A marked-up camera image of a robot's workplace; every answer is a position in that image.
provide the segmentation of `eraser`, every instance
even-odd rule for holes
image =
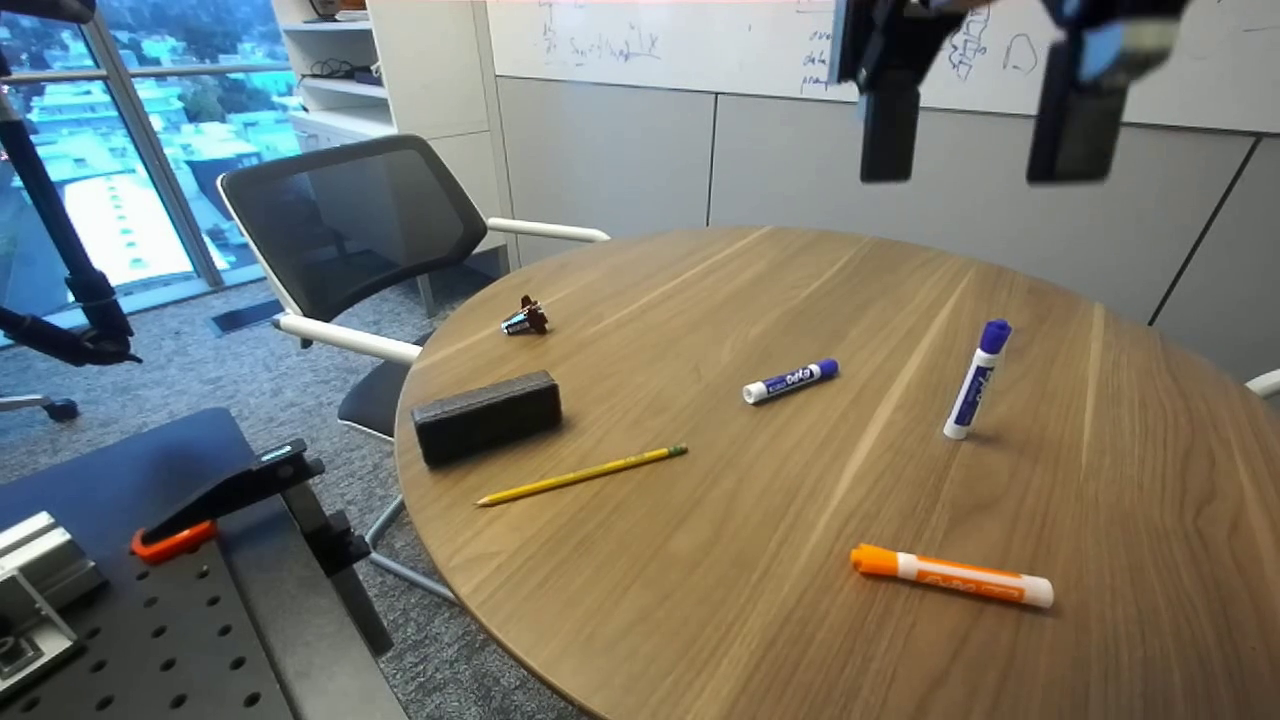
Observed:
[[[561,388],[549,373],[433,400],[411,415],[427,465],[481,455],[561,426]]]

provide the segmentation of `blue marker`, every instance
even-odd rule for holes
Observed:
[[[785,375],[765,375],[756,384],[743,384],[743,405],[768,405],[768,400],[791,398],[791,393],[819,384],[819,379],[831,379],[831,375],[842,375],[842,363],[831,358],[803,363],[803,369],[791,369]]]
[[[1010,320],[990,320],[984,335],[978,339],[978,352],[969,361],[955,409],[945,426],[945,436],[965,440],[978,415],[978,405],[984,400],[984,388],[994,384],[995,361],[1010,343],[1011,328]]]

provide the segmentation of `round table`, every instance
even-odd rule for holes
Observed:
[[[539,302],[549,335],[502,320]],[[1011,339],[940,430],[984,320]],[[748,409],[819,358],[842,375]],[[563,426],[427,468],[411,412],[549,373]],[[687,455],[476,509],[682,444]],[[837,233],[705,230],[503,278],[417,361],[409,516],[459,603],[601,717],[1270,717],[1280,426],[1046,282]],[[1035,572],[1032,611],[849,567],[854,545]]]

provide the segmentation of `marker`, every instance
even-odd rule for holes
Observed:
[[[1053,607],[1053,583],[1046,576],[953,566],[953,559],[892,554],[880,545],[855,545],[849,559],[859,576],[897,576],[897,582],[984,595],[1001,603]]]
[[[656,465],[656,462],[673,462],[673,455],[687,455],[687,447],[653,447],[653,452],[622,455],[622,462],[591,465],[591,468],[579,468],[579,474],[561,474],[561,476],[530,481],[530,483],[516,483],[516,487],[503,487],[503,493],[489,493],[489,497],[481,497],[476,503],[481,503],[481,509],[514,503],[514,501],[525,501],[525,497],[555,493],[555,487],[567,487],[567,483],[583,483],[583,481],[597,481],[597,476],[628,474],[628,468]]]
[[[945,436],[953,436],[953,440],[969,436],[978,405],[984,400],[984,388],[994,384],[994,373],[995,373],[995,361],[1001,361],[1010,335],[1011,335],[1010,320],[990,320],[984,324],[984,335],[978,339],[978,352],[969,361],[969,373],[965,373],[955,409],[953,409],[953,415],[945,426]]]
[[[765,375],[765,379],[743,384],[743,405],[756,409],[756,405],[791,398],[800,388],[826,384],[831,375],[842,375],[842,363],[831,358],[826,358],[826,361],[791,369],[785,375]]]

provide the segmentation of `pencil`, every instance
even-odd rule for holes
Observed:
[[[525,501],[525,497],[539,497],[539,493],[555,493],[555,487],[567,487],[567,483],[601,481],[601,476],[628,474],[628,468],[639,468],[639,465],[660,465],[660,462],[673,462],[673,455],[684,455],[684,452],[687,447],[653,447],[653,452],[639,452],[639,455],[622,455],[622,462],[607,462],[607,465],[591,465],[591,468],[576,468],[576,474],[514,483],[514,487],[481,497],[476,503],[481,509],[514,503],[514,501]]]

